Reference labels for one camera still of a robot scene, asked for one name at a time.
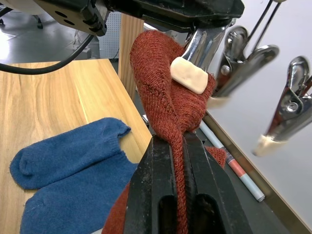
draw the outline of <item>metal clip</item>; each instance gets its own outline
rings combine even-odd
[[[246,45],[262,22],[272,4],[272,1],[273,0],[269,1],[266,9],[262,13],[249,36],[247,30],[241,26],[233,28],[228,33],[225,39],[225,48],[216,79],[218,84],[216,90],[214,91],[213,97],[228,97],[235,88],[241,85],[264,65],[271,62],[278,55],[279,49],[276,45],[265,45],[260,48],[257,47],[281,3],[278,3],[273,10],[268,22],[257,39],[252,53],[248,56],[248,58],[245,58],[244,56],[244,49]]]
[[[288,67],[287,83],[265,136],[276,142],[286,141],[312,122],[312,86],[307,60],[298,56]]]

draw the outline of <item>sock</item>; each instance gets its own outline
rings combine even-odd
[[[205,146],[206,150],[214,157],[214,159],[218,162],[218,164],[224,168],[226,162],[226,152],[223,149],[219,149],[216,147],[208,147]]]
[[[109,215],[106,219],[105,226],[102,234],[122,234],[123,225],[125,223],[127,200],[130,185],[127,184],[126,188],[122,191],[121,195],[113,205]]]
[[[80,234],[92,233],[103,227],[112,205],[137,168],[118,145],[118,138],[129,130],[120,120],[101,119],[21,151],[27,154],[18,153],[11,164],[12,175],[17,175],[14,179],[18,184],[29,187],[27,175],[18,167],[18,161],[24,155],[25,160],[33,156],[39,163],[37,165],[31,160],[31,167],[26,165],[31,186],[53,181],[26,202],[20,233]],[[54,146],[56,149],[53,148],[52,143],[58,143],[61,149],[57,145]],[[37,155],[47,145],[51,146],[50,153]],[[53,176],[44,173],[44,169]]]
[[[130,131],[122,121],[103,118],[20,150],[10,165],[17,184],[40,189],[119,152],[118,137]]]
[[[209,75],[204,93],[197,95],[171,79],[170,64],[183,52],[183,47],[163,33],[146,31],[137,37],[130,53],[138,93],[147,118],[156,134],[166,140],[173,151],[178,199],[178,234],[188,233],[182,151],[183,133],[199,126],[206,112],[206,103],[215,86],[214,77]],[[112,217],[107,221],[102,231],[103,234],[109,234],[106,227],[114,225],[114,218],[116,219]],[[119,230],[122,231],[123,224],[118,224],[118,228],[120,226],[122,228]]]

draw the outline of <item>black mechanical part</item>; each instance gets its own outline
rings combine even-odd
[[[251,234],[227,174],[195,134],[184,137],[189,233]],[[176,206],[171,147],[154,136],[130,181],[123,233],[176,233]]]
[[[241,0],[104,0],[119,11],[177,32],[228,25],[243,14]]]
[[[34,0],[57,22],[68,27],[104,36],[108,11],[101,0]]]
[[[109,11],[177,32],[228,25],[243,14],[241,0],[34,0],[59,23],[103,36]]]

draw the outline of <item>gray floor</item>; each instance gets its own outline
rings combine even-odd
[[[73,52],[75,30],[60,25],[48,14],[40,15],[40,18],[43,29],[38,29],[35,18],[25,13],[10,12],[2,17],[1,63],[60,61]],[[80,35],[82,40],[87,36],[84,33]],[[98,59],[98,39],[94,38],[88,47],[92,58]]]
[[[38,29],[36,20],[24,13],[11,12],[2,18],[5,26],[0,25],[1,63],[58,61],[72,53],[75,30],[58,24],[48,15],[42,15],[40,18],[43,29]],[[99,58],[97,39],[92,41],[89,48],[92,58]],[[113,63],[113,66],[118,69],[117,62]],[[135,104],[139,112],[144,114],[138,94]],[[197,135],[205,144],[210,144],[200,130],[197,131]],[[228,165],[225,171],[233,183],[254,234],[289,233],[265,202],[258,203],[254,199]]]

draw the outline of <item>black cable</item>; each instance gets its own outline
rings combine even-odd
[[[93,35],[87,36],[87,38],[77,48],[77,50],[75,50],[68,58],[52,66],[31,69],[31,68],[14,67],[14,66],[0,63],[0,71],[14,73],[14,74],[21,74],[21,75],[40,75],[40,74],[46,74],[49,72],[56,71],[66,66],[71,61],[73,61],[83,51],[83,49],[86,48],[86,46],[90,43],[93,37],[94,37]]]
[[[12,11],[13,9],[11,9],[10,7],[5,7],[2,10],[0,10],[0,18],[2,16],[4,16],[6,13],[9,13],[10,11]]]
[[[112,59],[115,59],[115,58],[116,58],[118,52],[119,52],[119,48],[118,48],[118,50],[117,50],[117,53],[115,54],[115,56],[114,56]]]
[[[280,7],[280,5],[281,5],[281,3],[278,3],[278,4],[276,5],[276,7],[274,8],[274,10],[273,10],[273,12],[272,12],[272,14],[271,14],[271,16],[270,16],[270,18],[269,18],[267,24],[264,26],[264,29],[262,30],[262,32],[261,32],[261,34],[260,34],[260,36],[259,36],[259,38],[258,38],[256,44],[254,45],[252,51],[255,51],[256,48],[258,47],[259,43],[261,42],[261,40],[262,40],[262,38],[263,38],[265,32],[267,31],[267,29],[268,29],[268,27],[269,27],[271,21],[273,20],[274,15],[276,14],[276,12],[277,12],[278,8]]]
[[[273,0],[270,0],[268,5],[266,6],[265,10],[263,11],[261,17],[259,18],[257,24],[254,26],[252,32],[250,33],[249,37],[248,37],[248,41],[250,41],[250,39],[253,37],[254,33],[256,32],[257,28],[259,27],[260,23],[262,22],[263,18],[265,17],[265,15],[267,14],[269,8],[272,5]]]

